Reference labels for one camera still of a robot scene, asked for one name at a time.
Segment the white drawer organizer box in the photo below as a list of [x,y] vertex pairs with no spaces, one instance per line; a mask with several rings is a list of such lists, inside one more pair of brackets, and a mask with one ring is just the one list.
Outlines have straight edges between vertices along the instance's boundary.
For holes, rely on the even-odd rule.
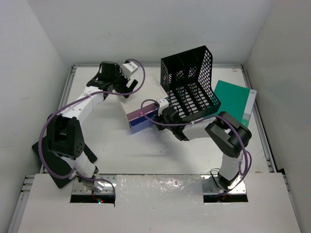
[[157,107],[150,101],[144,104],[143,110],[140,109],[141,103],[146,99],[157,100],[160,98],[167,98],[166,92],[160,86],[153,75],[146,77],[143,87],[136,93],[130,95],[129,98],[119,96],[119,103],[124,114],[125,120],[129,126],[129,121],[143,116],[145,113],[147,117],[154,119],[157,115]]

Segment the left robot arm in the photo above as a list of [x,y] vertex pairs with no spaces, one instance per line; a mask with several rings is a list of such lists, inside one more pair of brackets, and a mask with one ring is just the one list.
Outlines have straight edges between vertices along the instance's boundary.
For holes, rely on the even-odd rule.
[[93,179],[96,171],[96,166],[85,153],[83,121],[109,95],[128,98],[137,92],[138,81],[130,80],[137,70],[132,59],[122,65],[101,62],[98,72],[87,82],[81,95],[49,117],[45,128],[48,150],[67,162],[72,172],[81,178]]

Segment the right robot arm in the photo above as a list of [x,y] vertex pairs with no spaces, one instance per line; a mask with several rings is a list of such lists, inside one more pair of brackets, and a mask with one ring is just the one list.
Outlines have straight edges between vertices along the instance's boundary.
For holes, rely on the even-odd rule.
[[239,173],[242,150],[252,137],[247,127],[226,111],[197,123],[186,122],[173,107],[167,107],[157,114],[155,122],[158,130],[167,129],[180,141],[211,138],[223,153],[217,175],[219,184],[222,189],[228,189]]

